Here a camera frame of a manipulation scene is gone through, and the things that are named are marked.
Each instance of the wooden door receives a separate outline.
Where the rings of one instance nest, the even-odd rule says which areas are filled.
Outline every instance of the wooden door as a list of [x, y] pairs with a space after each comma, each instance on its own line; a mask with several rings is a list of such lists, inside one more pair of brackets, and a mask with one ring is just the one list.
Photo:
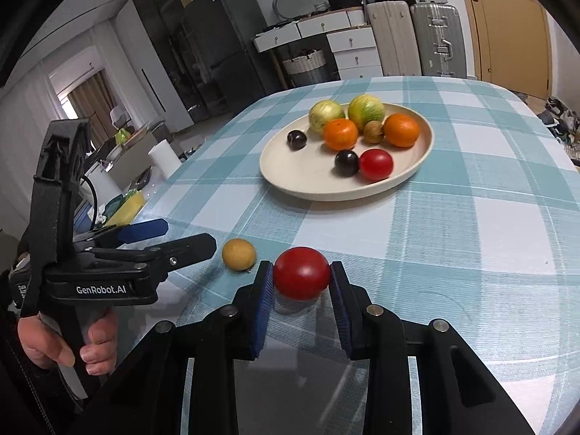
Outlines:
[[551, 54], [547, 20], [536, 0], [467, 0], [473, 8], [481, 80], [545, 99]]

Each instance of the yellow container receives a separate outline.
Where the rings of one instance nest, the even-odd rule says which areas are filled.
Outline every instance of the yellow container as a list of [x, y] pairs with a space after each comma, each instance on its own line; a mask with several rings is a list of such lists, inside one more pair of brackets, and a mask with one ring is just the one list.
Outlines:
[[135, 219], [138, 212], [145, 205], [145, 196], [143, 193], [138, 191], [133, 196], [131, 196], [119, 210], [111, 216], [105, 226], [108, 225], [129, 225]]

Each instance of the orange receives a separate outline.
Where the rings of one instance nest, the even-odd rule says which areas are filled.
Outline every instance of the orange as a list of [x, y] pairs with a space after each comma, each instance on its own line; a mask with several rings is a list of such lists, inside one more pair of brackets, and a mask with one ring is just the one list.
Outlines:
[[421, 129], [412, 117], [395, 113], [391, 114], [383, 124], [383, 133], [392, 145], [397, 147], [410, 147], [419, 138]]
[[359, 128], [350, 119], [334, 119], [324, 124], [323, 137], [332, 150], [352, 149], [359, 138]]

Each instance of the paper towel roll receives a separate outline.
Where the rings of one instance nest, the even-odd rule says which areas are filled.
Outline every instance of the paper towel roll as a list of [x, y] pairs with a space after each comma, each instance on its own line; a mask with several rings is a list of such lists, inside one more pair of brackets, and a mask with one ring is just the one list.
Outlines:
[[165, 180], [169, 178], [175, 170], [181, 167], [181, 161], [175, 155], [167, 139], [159, 142], [149, 151], [149, 157], [155, 165], [159, 167]]
[[[95, 192], [97, 193], [97, 206], [102, 206], [107, 204], [113, 198], [121, 194], [121, 190], [112, 181], [108, 173], [105, 171], [100, 163], [95, 163], [89, 171], [86, 172], [86, 176], [91, 180], [91, 183], [95, 187]], [[93, 194], [91, 188], [88, 186], [86, 181], [81, 180], [79, 183], [80, 194], [93, 206]]]

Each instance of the window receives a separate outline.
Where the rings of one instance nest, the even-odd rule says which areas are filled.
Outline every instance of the window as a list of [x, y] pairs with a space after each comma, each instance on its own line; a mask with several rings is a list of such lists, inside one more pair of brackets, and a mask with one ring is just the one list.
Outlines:
[[71, 104], [68, 98], [63, 98], [60, 101], [60, 104], [62, 105], [63, 110], [65, 110], [65, 113], [69, 117], [69, 119], [78, 119], [78, 116], [74, 111], [73, 105]]

